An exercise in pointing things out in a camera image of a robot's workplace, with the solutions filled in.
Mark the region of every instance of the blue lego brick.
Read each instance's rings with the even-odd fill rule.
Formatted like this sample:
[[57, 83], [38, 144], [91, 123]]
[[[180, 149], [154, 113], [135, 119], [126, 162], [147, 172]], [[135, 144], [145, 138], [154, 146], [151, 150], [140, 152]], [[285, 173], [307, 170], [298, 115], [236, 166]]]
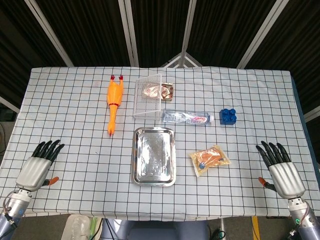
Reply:
[[221, 125], [233, 125], [237, 121], [236, 110], [222, 109], [220, 111], [220, 124]]

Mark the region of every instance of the table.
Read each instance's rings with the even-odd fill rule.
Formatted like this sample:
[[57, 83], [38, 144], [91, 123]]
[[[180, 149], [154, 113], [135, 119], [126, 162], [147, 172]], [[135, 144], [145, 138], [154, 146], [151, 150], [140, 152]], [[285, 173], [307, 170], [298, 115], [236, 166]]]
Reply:
[[[163, 108], [207, 111], [207, 126], [134, 119], [135, 81], [162, 74], [174, 84]], [[124, 94], [116, 131], [108, 136], [106, 92], [110, 76], [123, 75]], [[235, 125], [220, 125], [219, 112], [236, 110]], [[130, 179], [132, 138], [140, 127], [175, 131], [176, 182], [145, 187]], [[186, 221], [228, 216], [289, 216], [287, 201], [263, 189], [271, 176], [255, 148], [279, 142], [289, 152], [320, 214], [320, 192], [288, 71], [221, 67], [44, 67], [33, 68], [0, 170], [1, 201], [15, 187], [25, 160], [39, 142], [65, 144], [48, 178], [60, 180], [33, 194], [27, 216], [73, 213], [128, 220]], [[197, 178], [188, 154], [218, 144], [231, 164]]]

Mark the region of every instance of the stainless steel tray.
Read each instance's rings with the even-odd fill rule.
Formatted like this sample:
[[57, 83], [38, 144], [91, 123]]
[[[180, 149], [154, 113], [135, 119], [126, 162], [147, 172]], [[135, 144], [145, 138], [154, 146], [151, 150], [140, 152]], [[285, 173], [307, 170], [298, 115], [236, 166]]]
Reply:
[[132, 142], [132, 180], [143, 186], [168, 187], [176, 181], [175, 133], [164, 127], [141, 127]]

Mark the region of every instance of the orange rubber chicken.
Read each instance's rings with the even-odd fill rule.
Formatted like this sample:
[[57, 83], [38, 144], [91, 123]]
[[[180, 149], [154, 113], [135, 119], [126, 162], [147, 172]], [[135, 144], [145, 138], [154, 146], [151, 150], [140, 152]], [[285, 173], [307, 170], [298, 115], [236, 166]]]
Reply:
[[106, 101], [110, 107], [110, 121], [108, 124], [108, 133], [111, 136], [116, 130], [116, 114], [117, 109], [121, 104], [122, 95], [124, 94], [124, 77], [119, 77], [120, 84], [114, 82], [115, 76], [111, 75]]

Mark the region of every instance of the water bottle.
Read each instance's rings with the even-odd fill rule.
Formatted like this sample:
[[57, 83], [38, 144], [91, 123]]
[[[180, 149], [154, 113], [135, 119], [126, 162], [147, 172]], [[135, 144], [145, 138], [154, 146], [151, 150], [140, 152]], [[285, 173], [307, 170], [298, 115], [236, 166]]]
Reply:
[[206, 125], [213, 121], [214, 117], [205, 111], [178, 111], [165, 109], [163, 110], [163, 122], [183, 123], [192, 125]]

